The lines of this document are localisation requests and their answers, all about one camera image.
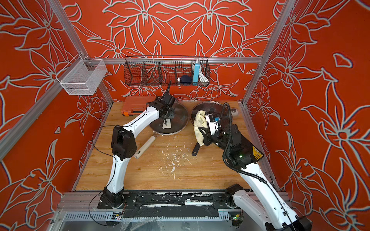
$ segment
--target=orange wall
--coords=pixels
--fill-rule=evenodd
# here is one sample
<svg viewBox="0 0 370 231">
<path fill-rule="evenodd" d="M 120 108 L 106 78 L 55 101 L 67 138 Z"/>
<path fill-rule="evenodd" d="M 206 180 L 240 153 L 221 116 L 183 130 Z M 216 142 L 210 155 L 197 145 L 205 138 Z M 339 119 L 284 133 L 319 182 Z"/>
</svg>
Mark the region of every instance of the orange wall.
<svg viewBox="0 0 370 231">
<path fill-rule="evenodd" d="M 130 55 L 261 56 L 284 1 L 61 0 L 92 58 Z M 239 100 L 257 64 L 212 65 L 207 87 L 181 87 L 184 100 Z M 123 67 L 109 65 L 105 84 L 112 98 L 158 95 L 163 88 L 128 87 Z"/>
<path fill-rule="evenodd" d="M 0 2 L 0 139 L 77 52 L 47 1 Z M 0 162 L 0 230 L 46 230 L 70 191 L 108 104 L 62 90 Z"/>
<path fill-rule="evenodd" d="M 0 3 L 0 139 L 77 55 L 45 2 Z"/>
<path fill-rule="evenodd" d="M 313 230 L 369 230 L 368 1 L 299 0 L 248 102 Z"/>
</svg>

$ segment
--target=white wire basket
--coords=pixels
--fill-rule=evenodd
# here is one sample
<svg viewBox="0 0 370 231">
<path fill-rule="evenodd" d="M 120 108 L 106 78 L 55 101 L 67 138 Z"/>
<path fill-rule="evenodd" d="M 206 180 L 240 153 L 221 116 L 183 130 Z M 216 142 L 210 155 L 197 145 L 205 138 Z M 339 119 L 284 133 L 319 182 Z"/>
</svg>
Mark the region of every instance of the white wire basket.
<svg viewBox="0 0 370 231">
<path fill-rule="evenodd" d="M 104 61 L 98 65 L 85 65 L 77 60 L 76 65 L 62 80 L 60 85 L 69 95 L 93 95 L 107 72 Z"/>
</svg>

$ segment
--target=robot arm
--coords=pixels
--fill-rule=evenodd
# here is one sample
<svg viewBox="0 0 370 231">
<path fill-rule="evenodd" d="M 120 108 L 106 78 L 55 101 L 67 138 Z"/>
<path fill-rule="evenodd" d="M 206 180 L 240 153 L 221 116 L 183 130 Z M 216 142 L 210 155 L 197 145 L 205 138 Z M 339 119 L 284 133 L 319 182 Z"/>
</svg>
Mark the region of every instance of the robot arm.
<svg viewBox="0 0 370 231">
<path fill-rule="evenodd" d="M 228 188 L 228 204 L 244 210 L 264 231 L 310 231 L 310 221 L 306 217 L 298 217 L 268 182 L 257 163 L 263 158 L 263 153 L 240 133 L 238 126 L 232 124 L 229 127 L 224 117 L 217 113 L 206 115 L 206 121 L 208 128 L 200 128 L 204 144 L 214 143 L 223 150 L 227 149 L 224 153 L 228 167 L 239 172 L 263 206 L 250 198 L 240 185 Z"/>
<path fill-rule="evenodd" d="M 123 180 L 128 162 L 135 154 L 137 146 L 135 138 L 138 134 L 154 120 L 173 119 L 174 109 L 172 105 L 175 98 L 169 94 L 171 82 L 164 95 L 159 99 L 149 103 L 147 109 L 129 123 L 113 129 L 112 135 L 112 170 L 107 186 L 100 197 L 101 201 L 109 204 L 112 208 L 118 208 L 123 203 L 122 191 L 124 188 Z"/>
</svg>

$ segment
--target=rag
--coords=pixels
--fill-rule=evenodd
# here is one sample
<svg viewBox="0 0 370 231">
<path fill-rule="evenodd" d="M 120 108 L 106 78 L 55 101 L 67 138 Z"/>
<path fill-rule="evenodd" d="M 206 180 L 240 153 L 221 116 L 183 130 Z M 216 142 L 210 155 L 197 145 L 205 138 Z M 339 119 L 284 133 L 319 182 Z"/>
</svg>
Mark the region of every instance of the rag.
<svg viewBox="0 0 370 231">
<path fill-rule="evenodd" d="M 208 128 L 205 114 L 206 114 L 205 111 L 199 111 L 197 112 L 195 119 L 194 119 L 195 138 L 198 141 L 200 146 L 204 145 L 203 143 L 204 137 L 202 133 L 199 131 L 199 127 Z"/>
</svg>

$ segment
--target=yellow sticker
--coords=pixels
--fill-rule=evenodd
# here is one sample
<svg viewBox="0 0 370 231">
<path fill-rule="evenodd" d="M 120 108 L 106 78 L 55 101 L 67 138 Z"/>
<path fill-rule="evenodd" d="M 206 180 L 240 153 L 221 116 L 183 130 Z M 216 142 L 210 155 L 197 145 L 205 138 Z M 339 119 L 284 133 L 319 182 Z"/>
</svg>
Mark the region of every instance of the yellow sticker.
<svg viewBox="0 0 370 231">
<path fill-rule="evenodd" d="M 260 151 L 257 150 L 254 146 L 253 146 L 253 155 L 257 160 L 261 159 L 261 157 L 263 156 L 263 154 L 260 153 Z"/>
</svg>

